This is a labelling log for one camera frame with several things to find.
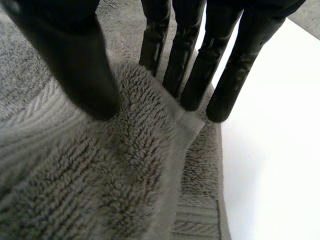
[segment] gray towel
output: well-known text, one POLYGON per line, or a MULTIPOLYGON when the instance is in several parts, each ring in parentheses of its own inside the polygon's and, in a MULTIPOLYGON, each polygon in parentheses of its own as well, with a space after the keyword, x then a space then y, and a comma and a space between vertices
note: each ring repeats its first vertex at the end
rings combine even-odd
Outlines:
POLYGON ((0 238, 230 239, 213 89, 190 113, 159 81, 173 14, 159 80, 137 64, 140 0, 101 0, 97 14, 120 93, 108 122, 66 98, 0 9, 0 238))

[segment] black plastic finger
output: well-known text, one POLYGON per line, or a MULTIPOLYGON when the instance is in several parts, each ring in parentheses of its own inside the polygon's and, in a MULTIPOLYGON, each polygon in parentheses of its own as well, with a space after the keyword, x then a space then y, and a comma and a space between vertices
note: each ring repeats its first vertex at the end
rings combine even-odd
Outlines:
POLYGON ((96 16, 87 17, 78 26, 57 25, 30 14, 16 1, 2 3, 70 100, 98 120, 110 119, 118 107, 117 86, 96 16))
POLYGON ((143 34, 139 64, 157 75, 160 60, 166 44, 170 15, 164 20, 152 21, 147 19, 146 29, 143 34))
POLYGON ((229 5, 216 5, 211 1, 207 3, 206 33, 181 96, 181 105, 186 110, 198 109, 241 12, 241 9, 229 5))
POLYGON ((242 16, 232 53, 206 109, 211 121, 221 123, 228 119, 263 45, 284 21, 284 18, 242 16))
POLYGON ((198 39, 204 0, 174 0, 177 31, 162 85, 175 98, 179 95, 185 72, 198 39))

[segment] white table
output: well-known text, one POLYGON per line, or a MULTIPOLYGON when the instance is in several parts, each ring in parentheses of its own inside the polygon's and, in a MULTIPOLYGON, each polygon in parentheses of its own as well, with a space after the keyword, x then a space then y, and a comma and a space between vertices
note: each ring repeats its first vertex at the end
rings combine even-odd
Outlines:
MULTIPOLYGON (((214 86, 237 32, 238 25, 214 86)), ((287 19, 263 47, 222 124, 224 197, 234 240, 320 239, 319 105, 320 41, 287 19)))

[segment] terry cloth towel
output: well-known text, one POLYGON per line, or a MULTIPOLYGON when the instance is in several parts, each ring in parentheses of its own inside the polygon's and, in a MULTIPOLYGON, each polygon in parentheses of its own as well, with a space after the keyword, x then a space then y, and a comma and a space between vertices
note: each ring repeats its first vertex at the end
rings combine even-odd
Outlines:
POLYGON ((107 122, 66 98, 0 9, 0 239, 230 239, 213 88, 190 113, 159 81, 174 14, 158 80, 137 64, 140 1, 101 0, 97 15, 120 94, 107 122))

